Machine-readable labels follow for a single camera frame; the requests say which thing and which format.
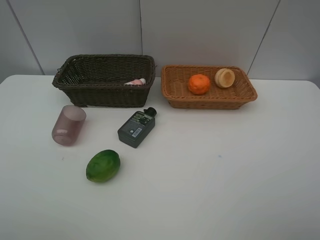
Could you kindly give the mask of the pink bottle white cap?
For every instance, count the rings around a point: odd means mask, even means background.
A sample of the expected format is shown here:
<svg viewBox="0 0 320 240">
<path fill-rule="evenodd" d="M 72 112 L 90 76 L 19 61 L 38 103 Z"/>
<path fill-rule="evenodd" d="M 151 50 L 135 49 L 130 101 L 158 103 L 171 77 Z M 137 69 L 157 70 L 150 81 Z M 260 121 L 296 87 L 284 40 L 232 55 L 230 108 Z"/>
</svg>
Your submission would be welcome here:
<svg viewBox="0 0 320 240">
<path fill-rule="evenodd" d="M 135 79 L 125 83 L 125 85 L 128 85 L 128 86 L 141 86 L 145 84 L 146 84 L 146 80 L 144 78 Z"/>
</svg>

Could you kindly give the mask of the orange mandarin fruit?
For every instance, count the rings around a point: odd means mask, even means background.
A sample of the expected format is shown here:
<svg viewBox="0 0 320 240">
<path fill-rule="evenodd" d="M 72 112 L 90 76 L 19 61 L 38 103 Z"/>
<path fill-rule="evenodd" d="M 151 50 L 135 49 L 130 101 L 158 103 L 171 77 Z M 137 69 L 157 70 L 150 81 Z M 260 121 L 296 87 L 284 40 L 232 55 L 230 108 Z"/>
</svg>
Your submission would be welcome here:
<svg viewBox="0 0 320 240">
<path fill-rule="evenodd" d="M 195 95 L 207 93 L 211 87 L 210 79 L 203 74 L 195 74 L 189 78 L 188 90 Z"/>
</svg>

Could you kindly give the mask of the green lime fruit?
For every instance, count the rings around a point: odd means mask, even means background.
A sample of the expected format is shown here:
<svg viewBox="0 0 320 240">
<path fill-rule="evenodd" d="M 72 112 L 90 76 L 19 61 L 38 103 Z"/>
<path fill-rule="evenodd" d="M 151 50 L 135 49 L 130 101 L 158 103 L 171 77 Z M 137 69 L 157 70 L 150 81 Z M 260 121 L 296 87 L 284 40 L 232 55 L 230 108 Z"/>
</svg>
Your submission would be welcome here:
<svg viewBox="0 0 320 240">
<path fill-rule="evenodd" d="M 111 149 L 97 153 L 86 166 L 86 178 L 93 183 L 105 183 L 120 170 L 121 160 L 117 152 Z"/>
</svg>

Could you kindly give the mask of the dark grey flat bottle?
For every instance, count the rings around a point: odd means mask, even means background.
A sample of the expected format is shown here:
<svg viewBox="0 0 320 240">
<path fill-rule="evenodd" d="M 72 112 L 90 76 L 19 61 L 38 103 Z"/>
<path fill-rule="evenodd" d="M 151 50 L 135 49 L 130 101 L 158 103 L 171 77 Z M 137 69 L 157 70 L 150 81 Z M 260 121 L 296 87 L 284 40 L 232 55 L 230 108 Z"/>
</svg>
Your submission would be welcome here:
<svg viewBox="0 0 320 240">
<path fill-rule="evenodd" d="M 153 107 L 136 111 L 117 131 L 119 140 L 137 148 L 156 125 L 157 111 Z"/>
</svg>

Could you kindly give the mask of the orange wicker basket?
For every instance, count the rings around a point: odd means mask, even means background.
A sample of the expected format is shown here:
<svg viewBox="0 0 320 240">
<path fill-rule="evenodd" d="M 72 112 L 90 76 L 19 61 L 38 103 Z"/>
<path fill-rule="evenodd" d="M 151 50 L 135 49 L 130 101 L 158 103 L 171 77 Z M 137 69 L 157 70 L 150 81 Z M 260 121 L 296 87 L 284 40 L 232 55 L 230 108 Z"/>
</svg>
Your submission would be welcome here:
<svg viewBox="0 0 320 240">
<path fill-rule="evenodd" d="M 215 76 L 225 68 L 234 72 L 235 81 L 232 86 L 221 88 Z M 189 79 L 196 74 L 210 80 L 205 94 L 196 95 L 188 89 Z M 248 76 L 236 66 L 165 65 L 161 70 L 161 90 L 169 104 L 177 109 L 236 110 L 258 98 Z"/>
</svg>

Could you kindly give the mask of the dark brown wicker basket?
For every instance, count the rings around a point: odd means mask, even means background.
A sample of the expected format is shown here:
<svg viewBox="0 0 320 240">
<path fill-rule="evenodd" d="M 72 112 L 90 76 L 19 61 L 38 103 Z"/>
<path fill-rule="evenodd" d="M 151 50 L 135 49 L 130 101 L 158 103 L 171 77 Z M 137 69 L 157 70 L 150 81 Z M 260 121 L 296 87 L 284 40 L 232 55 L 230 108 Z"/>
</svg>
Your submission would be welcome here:
<svg viewBox="0 0 320 240">
<path fill-rule="evenodd" d="M 69 57 L 53 78 L 53 86 L 78 107 L 141 108 L 156 77 L 149 55 L 79 54 Z M 125 85 L 145 79 L 144 85 Z"/>
</svg>

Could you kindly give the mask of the purple translucent plastic cup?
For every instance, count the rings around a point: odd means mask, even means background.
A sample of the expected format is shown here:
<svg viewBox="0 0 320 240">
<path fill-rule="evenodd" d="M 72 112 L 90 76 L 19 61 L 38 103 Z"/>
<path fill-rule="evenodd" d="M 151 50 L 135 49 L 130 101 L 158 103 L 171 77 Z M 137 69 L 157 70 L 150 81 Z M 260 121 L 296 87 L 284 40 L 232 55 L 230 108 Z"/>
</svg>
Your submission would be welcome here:
<svg viewBox="0 0 320 240">
<path fill-rule="evenodd" d="M 59 145 L 72 146 L 86 120 L 86 112 L 75 105 L 65 105 L 52 129 L 52 139 Z"/>
</svg>

